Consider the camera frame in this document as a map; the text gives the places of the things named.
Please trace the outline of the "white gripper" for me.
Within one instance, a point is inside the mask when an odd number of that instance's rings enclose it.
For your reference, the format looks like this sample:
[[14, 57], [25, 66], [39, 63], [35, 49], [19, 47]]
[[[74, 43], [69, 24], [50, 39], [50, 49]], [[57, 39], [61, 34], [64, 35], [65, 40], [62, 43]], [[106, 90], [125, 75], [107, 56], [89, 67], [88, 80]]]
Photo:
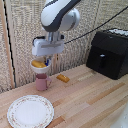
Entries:
[[[55, 42], [47, 41], [44, 36], [36, 37], [33, 40], [32, 54], [34, 56], [46, 56], [61, 53], [64, 49], [64, 41], [59, 40]], [[51, 57], [46, 58], [45, 65], [48, 66]]]

